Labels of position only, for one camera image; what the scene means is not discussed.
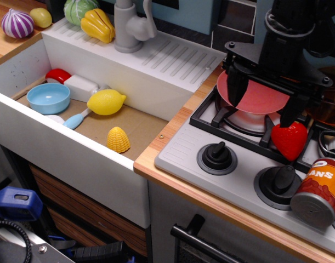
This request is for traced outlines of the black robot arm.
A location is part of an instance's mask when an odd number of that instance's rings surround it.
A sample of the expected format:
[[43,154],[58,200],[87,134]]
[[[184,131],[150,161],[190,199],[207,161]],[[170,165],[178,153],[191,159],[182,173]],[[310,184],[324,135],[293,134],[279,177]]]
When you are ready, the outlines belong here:
[[227,42],[224,62],[230,104],[236,107],[254,81],[289,96],[280,126],[289,127],[307,106],[318,105],[333,80],[304,57],[335,49],[335,1],[274,1],[264,19],[262,44]]

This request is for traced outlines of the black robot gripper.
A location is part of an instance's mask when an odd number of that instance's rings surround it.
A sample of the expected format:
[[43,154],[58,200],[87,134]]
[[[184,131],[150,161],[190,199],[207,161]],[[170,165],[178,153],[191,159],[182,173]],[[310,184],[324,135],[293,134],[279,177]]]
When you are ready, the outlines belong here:
[[310,100],[318,100],[333,80],[308,63],[303,50],[276,43],[227,42],[224,68],[228,74],[228,99],[237,107],[250,80],[289,95],[280,117],[288,128],[303,113]]

